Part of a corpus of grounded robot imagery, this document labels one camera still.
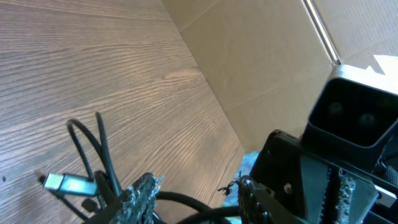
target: cardboard wall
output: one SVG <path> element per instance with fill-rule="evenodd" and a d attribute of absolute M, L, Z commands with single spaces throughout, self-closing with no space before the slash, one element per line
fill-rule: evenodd
<path fill-rule="evenodd" d="M 348 65 L 372 66 L 373 55 L 398 56 L 398 1 L 313 0 L 337 52 Z"/>
<path fill-rule="evenodd" d="M 331 71 L 302 1 L 163 1 L 247 152 L 274 129 L 302 133 Z M 380 72 L 372 54 L 397 52 L 398 10 L 378 2 L 314 1 L 343 61 Z"/>

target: wood grain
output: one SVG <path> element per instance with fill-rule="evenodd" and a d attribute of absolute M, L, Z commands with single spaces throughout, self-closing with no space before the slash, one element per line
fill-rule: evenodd
<path fill-rule="evenodd" d="M 65 122 L 98 136 L 95 111 L 123 187 L 153 172 L 162 190 L 220 206 L 243 156 L 160 0 L 0 1 L 0 103 L 1 223 L 80 223 L 33 173 L 84 174 Z M 165 203 L 168 222 L 193 212 Z"/>

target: black cable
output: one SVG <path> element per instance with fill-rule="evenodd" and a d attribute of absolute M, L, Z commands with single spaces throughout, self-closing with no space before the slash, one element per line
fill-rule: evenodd
<path fill-rule="evenodd" d="M 87 137 L 87 139 L 90 141 L 90 143 L 93 145 L 95 151 L 97 152 L 97 154 L 99 155 L 99 158 L 102 159 L 102 155 L 100 154 L 101 152 L 101 148 L 100 148 L 100 144 L 98 143 L 97 139 L 95 139 L 95 137 L 93 136 L 93 134 L 83 125 L 81 124 L 79 121 L 75 120 L 75 119 L 70 119 L 67 121 L 67 128 L 69 131 L 69 135 L 72 138 L 73 142 L 75 143 L 75 146 L 77 148 L 77 151 L 79 152 L 79 155 L 85 165 L 85 169 L 87 171 L 88 177 L 91 179 L 94 179 L 94 174 L 93 171 L 90 168 L 90 165 L 88 163 L 87 157 L 85 152 L 83 151 L 83 148 L 80 145 L 79 140 L 77 139 L 75 130 L 73 129 L 73 124 L 80 129 L 80 131 Z M 101 207 L 101 209 L 103 210 L 105 208 L 105 202 L 104 199 L 99 195 L 97 196 L 99 205 Z"/>
<path fill-rule="evenodd" d="M 177 224 L 191 224 L 191 223 L 200 223 L 207 220 L 214 220 L 221 217 L 236 217 L 239 216 L 239 207 L 223 207 L 223 208 L 214 208 L 209 211 L 197 213 L 191 215 L 187 218 L 184 218 L 182 221 Z"/>
<path fill-rule="evenodd" d="M 57 199 L 61 200 L 71 211 L 73 211 L 77 216 L 79 216 L 82 220 L 87 220 L 88 217 L 79 211 L 74 205 L 72 205 L 66 198 L 63 196 L 57 195 L 55 192 L 49 190 L 49 192 L 54 195 Z"/>
<path fill-rule="evenodd" d="M 211 210 L 211 208 L 208 205 L 206 205 L 205 203 L 203 203 L 199 200 L 196 200 L 192 197 L 189 197 L 187 195 L 183 195 L 183 194 L 179 194 L 179 193 L 175 193 L 175 192 L 160 191 L 156 195 L 156 200 L 170 200 L 173 202 L 178 202 L 178 203 L 184 204 L 186 206 L 189 206 L 198 212 L 204 212 L 204 211 Z"/>
<path fill-rule="evenodd" d="M 79 216 L 82 220 L 87 220 L 88 217 L 79 211 L 75 206 L 73 206 L 67 199 L 64 197 L 60 197 L 60 200 L 70 209 L 72 210 L 77 216 Z"/>
<path fill-rule="evenodd" d="M 97 182 L 99 193 L 104 198 L 107 205 L 113 203 L 116 200 L 112 190 L 109 188 L 108 182 L 105 179 L 102 171 L 95 171 L 95 181 Z"/>
<path fill-rule="evenodd" d="M 122 188 L 120 186 L 118 178 L 116 177 L 116 173 L 114 172 L 114 169 L 113 169 L 111 155 L 109 154 L 109 149 L 108 149 L 108 142 L 106 140 L 104 124 L 102 122 L 102 118 L 101 118 L 101 115 L 99 112 L 95 113 L 95 116 L 97 117 L 99 138 L 101 139 L 102 156 L 104 159 L 103 163 L 105 166 L 105 171 L 106 171 L 106 174 L 108 175 L 108 179 L 110 181 L 112 190 L 113 190 L 115 196 L 118 197 L 122 192 Z"/>

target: usb connector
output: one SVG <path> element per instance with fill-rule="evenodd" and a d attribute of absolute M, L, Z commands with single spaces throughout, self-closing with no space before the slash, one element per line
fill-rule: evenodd
<path fill-rule="evenodd" d="M 73 174 L 49 173 L 43 182 L 43 188 L 52 190 L 60 195 L 77 195 L 95 197 L 98 195 L 97 184 L 94 180 Z"/>

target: screw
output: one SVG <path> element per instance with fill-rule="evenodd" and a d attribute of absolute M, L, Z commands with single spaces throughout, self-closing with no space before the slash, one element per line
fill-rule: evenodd
<path fill-rule="evenodd" d="M 289 184 L 289 183 L 284 185 L 284 190 L 285 190 L 285 192 L 286 192 L 287 194 L 289 194 L 289 195 L 293 194 L 292 185 Z"/>

